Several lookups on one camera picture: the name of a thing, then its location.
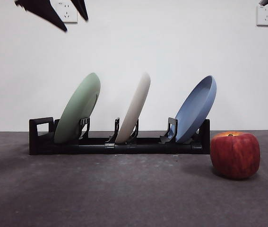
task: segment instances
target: red apple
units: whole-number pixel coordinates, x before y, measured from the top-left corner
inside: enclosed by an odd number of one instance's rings
[[[259,142],[250,133],[219,133],[210,142],[210,159],[214,168],[224,176],[248,178],[257,172],[260,165]]]

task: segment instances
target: white plate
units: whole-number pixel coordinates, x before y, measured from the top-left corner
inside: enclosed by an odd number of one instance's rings
[[[138,84],[137,90],[130,103],[130,107],[125,115],[124,121],[117,135],[115,143],[125,143],[132,134],[136,122],[140,116],[143,105],[147,98],[149,86],[151,84],[151,78],[145,73]]]
[[[78,135],[80,119],[91,116],[100,93],[100,80],[95,73],[89,74],[78,86],[64,109],[55,135],[55,143],[65,143]]]

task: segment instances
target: plate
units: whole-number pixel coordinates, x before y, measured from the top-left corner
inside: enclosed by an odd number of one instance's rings
[[[214,103],[216,90],[216,81],[212,76],[205,77],[193,89],[175,117],[178,120],[176,143],[185,143],[200,128]],[[171,126],[169,136],[173,131],[174,126]]]
[[[134,97],[130,103],[130,107],[125,115],[122,126],[118,132],[115,143],[125,143],[132,134],[136,122],[140,116],[143,105],[147,98],[149,86],[151,84],[151,78],[145,73],[138,84]]]
[[[86,76],[70,98],[57,125],[54,143],[65,143],[78,135],[80,119],[91,116],[100,93],[100,80],[95,73]]]

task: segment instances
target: white wall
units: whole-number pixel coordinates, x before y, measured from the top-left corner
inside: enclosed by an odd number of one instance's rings
[[[141,130],[164,130],[184,99],[213,75],[212,130],[268,129],[268,27],[259,0],[86,0],[90,21],[65,34],[0,0],[0,131],[60,115],[90,72],[101,80],[91,130],[123,119],[144,71],[152,82]]]

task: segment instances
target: blue plate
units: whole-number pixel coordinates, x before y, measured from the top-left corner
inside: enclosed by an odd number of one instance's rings
[[[193,89],[175,117],[178,120],[176,143],[185,143],[200,128],[214,103],[216,90],[216,82],[212,76],[205,77]]]

